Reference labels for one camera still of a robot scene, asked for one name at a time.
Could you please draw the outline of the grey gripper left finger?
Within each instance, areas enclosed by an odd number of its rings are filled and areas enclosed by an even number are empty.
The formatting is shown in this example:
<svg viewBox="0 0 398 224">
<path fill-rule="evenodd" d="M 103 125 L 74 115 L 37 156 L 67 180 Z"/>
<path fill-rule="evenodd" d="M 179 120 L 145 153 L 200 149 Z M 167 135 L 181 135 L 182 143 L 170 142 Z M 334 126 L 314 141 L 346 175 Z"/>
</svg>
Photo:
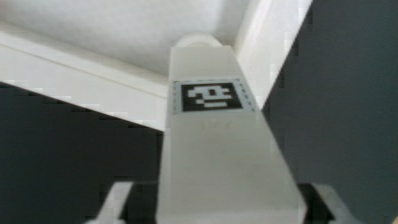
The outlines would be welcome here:
<svg viewBox="0 0 398 224">
<path fill-rule="evenodd" d="M 120 213 L 126 205 L 131 188 L 131 182 L 113 183 L 95 218 L 90 219 L 83 224 L 126 224 L 126 221 L 120 219 Z"/>
</svg>

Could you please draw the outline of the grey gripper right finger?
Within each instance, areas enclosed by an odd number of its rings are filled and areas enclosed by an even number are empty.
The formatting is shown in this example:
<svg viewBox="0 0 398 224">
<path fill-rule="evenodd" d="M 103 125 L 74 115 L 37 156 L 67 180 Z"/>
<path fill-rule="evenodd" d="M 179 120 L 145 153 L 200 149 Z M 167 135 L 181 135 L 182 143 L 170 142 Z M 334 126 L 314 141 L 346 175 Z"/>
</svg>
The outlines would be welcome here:
<svg viewBox="0 0 398 224">
<path fill-rule="evenodd" d="M 314 184 L 314 190 L 332 215 L 326 224 L 366 224 L 350 211 L 334 187 L 325 184 Z"/>
</svg>

